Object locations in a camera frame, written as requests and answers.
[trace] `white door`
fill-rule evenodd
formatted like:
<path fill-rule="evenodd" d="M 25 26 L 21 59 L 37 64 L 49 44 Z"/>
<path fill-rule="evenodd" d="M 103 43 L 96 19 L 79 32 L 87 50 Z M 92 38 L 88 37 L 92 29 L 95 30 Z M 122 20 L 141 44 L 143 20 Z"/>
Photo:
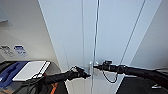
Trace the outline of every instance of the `white door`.
<path fill-rule="evenodd" d="M 96 61 L 130 65 L 161 0 L 100 0 Z M 86 69 L 93 62 L 97 0 L 39 0 L 62 72 L 72 66 Z M 110 80 L 114 73 L 106 72 Z M 67 81 L 69 94 L 114 94 L 116 84 L 102 72 L 83 80 Z"/>

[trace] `wall sign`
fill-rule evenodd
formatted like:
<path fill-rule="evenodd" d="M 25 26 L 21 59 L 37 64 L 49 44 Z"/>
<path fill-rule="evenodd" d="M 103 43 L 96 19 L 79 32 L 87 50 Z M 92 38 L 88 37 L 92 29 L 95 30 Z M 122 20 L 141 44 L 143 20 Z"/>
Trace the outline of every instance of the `wall sign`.
<path fill-rule="evenodd" d="M 14 53 L 11 51 L 9 46 L 1 46 L 0 49 L 4 52 L 4 54 L 13 57 Z"/>
<path fill-rule="evenodd" d="M 20 55 L 20 56 L 27 56 L 26 51 L 24 50 L 23 46 L 15 46 L 14 49 L 16 50 L 16 52 Z"/>

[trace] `white wall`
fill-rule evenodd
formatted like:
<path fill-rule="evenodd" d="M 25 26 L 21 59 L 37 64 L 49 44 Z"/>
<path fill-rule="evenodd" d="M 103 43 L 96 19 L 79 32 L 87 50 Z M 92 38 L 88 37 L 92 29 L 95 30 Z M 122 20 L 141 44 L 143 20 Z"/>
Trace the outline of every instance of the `white wall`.
<path fill-rule="evenodd" d="M 15 54 L 9 57 L 0 51 L 6 60 L 48 60 L 58 65 L 37 0 L 0 0 L 0 8 L 9 20 L 0 23 L 0 45 Z M 19 56 L 15 45 L 22 45 L 28 56 Z"/>
<path fill-rule="evenodd" d="M 131 66 L 168 68 L 168 0 L 163 0 Z"/>

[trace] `floor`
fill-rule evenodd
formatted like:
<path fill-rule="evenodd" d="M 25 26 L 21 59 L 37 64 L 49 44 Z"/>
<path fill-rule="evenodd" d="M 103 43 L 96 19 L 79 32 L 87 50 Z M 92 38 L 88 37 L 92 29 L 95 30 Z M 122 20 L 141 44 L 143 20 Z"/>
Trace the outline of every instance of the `floor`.
<path fill-rule="evenodd" d="M 117 94 L 168 94 L 168 90 L 152 89 L 156 83 L 139 77 L 125 77 Z"/>

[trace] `blue object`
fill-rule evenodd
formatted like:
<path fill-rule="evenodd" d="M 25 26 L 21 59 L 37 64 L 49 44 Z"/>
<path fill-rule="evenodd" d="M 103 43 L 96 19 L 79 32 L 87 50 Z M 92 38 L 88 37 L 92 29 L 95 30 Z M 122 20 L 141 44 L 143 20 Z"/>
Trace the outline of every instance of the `blue object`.
<path fill-rule="evenodd" d="M 27 63 L 28 61 L 18 61 L 0 73 L 0 88 L 9 86 L 12 79 Z"/>

